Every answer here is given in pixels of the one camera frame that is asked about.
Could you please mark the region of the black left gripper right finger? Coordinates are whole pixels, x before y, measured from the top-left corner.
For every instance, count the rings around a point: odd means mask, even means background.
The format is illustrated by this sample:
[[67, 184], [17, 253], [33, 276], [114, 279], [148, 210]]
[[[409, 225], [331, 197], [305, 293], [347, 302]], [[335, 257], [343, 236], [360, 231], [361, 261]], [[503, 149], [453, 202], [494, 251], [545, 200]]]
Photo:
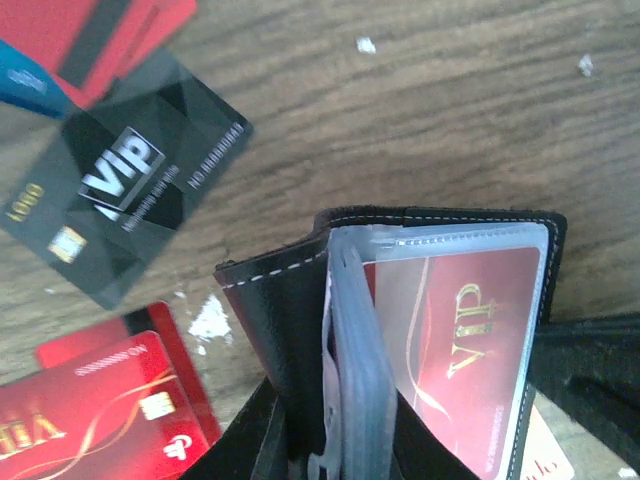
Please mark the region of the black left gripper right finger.
[[397, 395], [390, 478], [393, 480], [478, 479], [426, 428], [401, 394]]

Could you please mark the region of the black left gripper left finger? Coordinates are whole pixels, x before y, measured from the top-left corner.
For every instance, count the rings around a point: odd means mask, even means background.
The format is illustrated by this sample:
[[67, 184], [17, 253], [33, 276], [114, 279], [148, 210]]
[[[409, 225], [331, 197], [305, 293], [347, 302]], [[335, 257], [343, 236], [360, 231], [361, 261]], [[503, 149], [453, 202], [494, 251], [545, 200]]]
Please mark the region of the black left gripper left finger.
[[286, 479], [285, 414], [271, 383], [263, 380], [223, 436], [183, 480]]

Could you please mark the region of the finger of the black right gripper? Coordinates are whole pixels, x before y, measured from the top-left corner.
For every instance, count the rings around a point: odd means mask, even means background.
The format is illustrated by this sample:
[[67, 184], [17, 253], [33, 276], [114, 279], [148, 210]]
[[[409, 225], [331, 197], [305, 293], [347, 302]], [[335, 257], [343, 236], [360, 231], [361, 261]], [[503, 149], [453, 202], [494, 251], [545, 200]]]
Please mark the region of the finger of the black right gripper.
[[529, 381], [613, 452], [639, 451], [637, 312], [539, 326]]

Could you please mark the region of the black card holder wallet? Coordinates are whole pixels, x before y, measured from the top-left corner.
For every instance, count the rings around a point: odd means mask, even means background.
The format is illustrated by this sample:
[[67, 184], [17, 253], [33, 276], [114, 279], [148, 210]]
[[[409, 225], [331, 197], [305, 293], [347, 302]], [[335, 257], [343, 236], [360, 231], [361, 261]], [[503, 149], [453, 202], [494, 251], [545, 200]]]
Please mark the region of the black card holder wallet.
[[350, 206], [215, 272], [284, 413], [292, 479], [516, 479], [566, 218]]

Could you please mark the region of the red VIP card front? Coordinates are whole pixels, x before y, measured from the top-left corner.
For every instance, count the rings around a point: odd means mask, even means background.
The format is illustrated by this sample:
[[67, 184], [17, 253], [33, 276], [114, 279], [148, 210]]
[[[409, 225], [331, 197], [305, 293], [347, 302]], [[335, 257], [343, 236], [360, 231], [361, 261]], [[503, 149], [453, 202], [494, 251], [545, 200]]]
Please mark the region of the red VIP card front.
[[399, 392], [481, 479], [507, 475], [539, 260], [521, 247], [364, 267]]

